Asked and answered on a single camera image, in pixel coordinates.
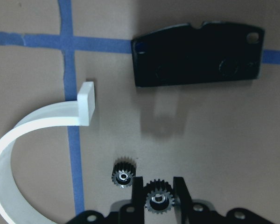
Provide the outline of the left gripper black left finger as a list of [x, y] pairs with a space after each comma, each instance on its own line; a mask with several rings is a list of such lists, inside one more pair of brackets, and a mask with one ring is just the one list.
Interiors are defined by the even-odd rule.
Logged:
[[143, 177], [134, 177], [132, 185], [132, 222], [133, 224], [144, 224], [144, 186], [143, 186]]

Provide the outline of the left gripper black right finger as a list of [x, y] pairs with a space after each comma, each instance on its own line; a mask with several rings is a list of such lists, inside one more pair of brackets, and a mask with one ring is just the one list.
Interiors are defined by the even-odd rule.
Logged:
[[189, 224], [192, 198], [183, 177], [173, 177], [175, 218], [178, 224]]

